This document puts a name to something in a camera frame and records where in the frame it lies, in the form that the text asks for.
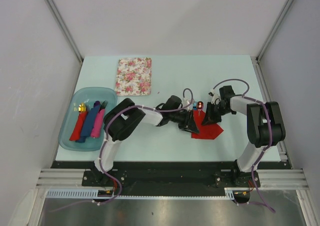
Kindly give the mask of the red paper napkin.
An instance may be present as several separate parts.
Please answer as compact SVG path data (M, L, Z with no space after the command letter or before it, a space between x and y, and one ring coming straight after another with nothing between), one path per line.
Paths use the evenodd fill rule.
M199 130L199 133L191 134L193 139L214 140L223 133L223 129L218 124L202 125L202 121L205 118L204 111L194 110L193 118Z

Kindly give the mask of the blue handled spoon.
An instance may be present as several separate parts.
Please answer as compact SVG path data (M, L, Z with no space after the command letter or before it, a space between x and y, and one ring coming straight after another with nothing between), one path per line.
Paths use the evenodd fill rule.
M200 115L201 111L203 110L204 103L202 101L198 101L196 104L196 109L198 111L198 115Z

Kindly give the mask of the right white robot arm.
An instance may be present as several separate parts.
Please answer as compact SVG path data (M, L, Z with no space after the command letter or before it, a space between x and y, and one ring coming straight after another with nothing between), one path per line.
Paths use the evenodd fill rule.
M231 182L243 186L254 176L265 153L286 137L285 126L278 102L262 102L235 94L232 86L223 86L219 93L211 90L211 102L207 103L201 124L217 124L226 114L241 113L246 116L248 144L231 169Z

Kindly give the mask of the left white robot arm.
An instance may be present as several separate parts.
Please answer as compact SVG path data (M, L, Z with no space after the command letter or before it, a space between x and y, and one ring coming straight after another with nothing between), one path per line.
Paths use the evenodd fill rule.
M140 123L164 126L171 121L182 131L199 134L194 120L193 103L193 99L183 101L175 95L156 107L145 107L135 104L130 98L124 99L103 119L103 141L98 158L94 161L97 170L93 174L93 180L101 186L109 183L109 171L113 168L120 144L131 136Z

